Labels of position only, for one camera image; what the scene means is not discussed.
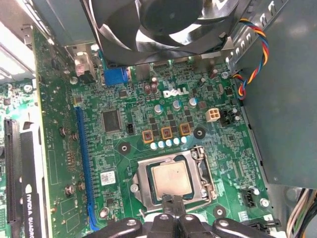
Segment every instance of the barcode sticker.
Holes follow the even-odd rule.
[[[102,186],[115,183],[114,171],[103,172],[100,174],[100,178]]]

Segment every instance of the green circuit board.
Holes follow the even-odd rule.
[[[33,82],[25,79],[20,82],[0,85],[0,237],[11,237],[10,226],[6,222],[5,160],[4,160],[4,119],[14,119],[23,125],[34,121],[36,111],[36,91]]]
[[[91,232],[86,193],[77,187],[84,181],[84,175],[79,141],[73,138],[78,130],[74,107],[83,110],[99,228],[125,217],[143,221],[140,211],[146,209],[130,191],[138,161],[186,151],[194,145],[202,145],[206,151],[217,199],[193,213],[201,214],[210,224],[216,219],[219,207],[226,217],[240,222],[272,213],[270,206],[260,205],[260,199],[268,199],[266,188],[236,99],[235,86],[230,78],[221,76],[227,71],[224,63],[214,66],[217,73],[211,78],[209,72],[195,73],[190,60],[181,63],[170,60],[159,67],[151,65],[150,78],[158,79],[158,93],[150,95],[145,93],[150,78],[138,80],[135,67],[130,67],[131,76],[125,84],[105,86],[97,69],[96,82],[84,84],[79,80],[72,85],[69,81],[74,74],[69,58],[50,45],[37,30],[33,36],[43,120],[49,222],[54,238],[79,237]],[[206,82],[200,87],[201,78]],[[183,94],[163,96],[163,91],[172,89],[180,89]],[[198,102],[195,107],[189,106],[191,98]],[[180,104],[178,111],[173,108],[176,100]],[[159,115],[154,111],[156,105],[162,109]],[[210,108],[218,108],[225,120],[206,122],[205,113]],[[237,111],[235,115],[231,113],[233,110]],[[181,138],[179,126],[182,123],[189,123],[191,127],[185,144],[152,150],[151,144],[143,141],[143,132],[147,130],[156,131],[154,143],[164,141],[160,130],[167,126],[173,127],[173,138]],[[127,125],[132,125],[133,133],[127,130]],[[206,132],[202,139],[193,134],[198,127]],[[131,146],[130,152],[124,155],[120,152],[123,142]],[[75,193],[66,196],[65,187],[71,184],[76,188]],[[260,191],[253,196],[252,208],[246,205],[243,197],[243,191],[250,186]],[[100,211],[105,207],[109,214],[101,218]]]

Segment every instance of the blue connector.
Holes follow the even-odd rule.
[[[79,131],[81,156],[82,156],[83,167],[84,167],[89,224],[90,224],[90,228],[93,231],[98,231],[99,228],[97,227],[97,219],[95,215],[94,190],[93,190],[93,183],[92,183],[91,172],[90,172],[90,163],[89,163],[86,133],[85,133],[85,127],[84,127],[84,115],[83,115],[83,110],[80,107],[75,107],[75,111],[76,111],[77,125],[78,125],[78,131]]]

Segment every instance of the small connector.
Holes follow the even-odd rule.
[[[214,122],[220,118],[220,112],[218,108],[211,108],[206,112],[206,121]]]

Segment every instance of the capacitor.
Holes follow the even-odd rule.
[[[159,142],[158,142],[158,147],[159,147],[160,149],[164,149],[164,147],[165,147],[164,141],[159,141]]]
[[[156,83],[151,84],[151,91],[153,94],[158,93],[158,85]]]
[[[182,142],[182,144],[186,144],[187,143],[187,137],[186,136],[182,136],[180,138],[180,141]]]
[[[144,86],[144,92],[146,95],[150,95],[151,94],[151,86],[149,84],[146,84]]]
[[[154,112],[156,114],[161,114],[163,112],[163,107],[160,104],[154,106]]]
[[[212,72],[210,73],[210,78],[215,78],[217,74],[218,74],[218,70],[214,68]]]
[[[179,138],[174,138],[173,142],[174,142],[174,145],[179,145],[180,140],[179,140]]]
[[[201,78],[201,79],[198,81],[198,87],[202,87],[205,83],[206,83],[206,79],[205,79],[205,78]]]
[[[151,78],[151,83],[157,84],[158,83],[158,78],[156,78],[156,77]]]
[[[106,218],[109,214],[110,210],[107,207],[104,207],[103,209],[101,209],[99,216],[100,218]]]
[[[152,142],[150,144],[150,148],[151,148],[151,150],[157,150],[158,146],[157,146],[157,144],[155,142]]]
[[[195,107],[197,106],[197,99],[196,99],[196,98],[191,98],[191,99],[189,99],[188,105],[189,105],[191,108],[195,108]]]
[[[179,101],[179,100],[175,100],[175,101],[173,102],[173,108],[174,108],[175,111],[179,111],[179,110],[180,110],[181,104],[180,104],[180,101]]]
[[[251,192],[255,195],[258,196],[260,194],[260,190],[257,187],[254,186],[250,186],[249,190],[251,190]]]
[[[171,147],[172,146],[172,141],[170,139],[168,139],[166,142],[165,142],[166,146],[167,147]]]

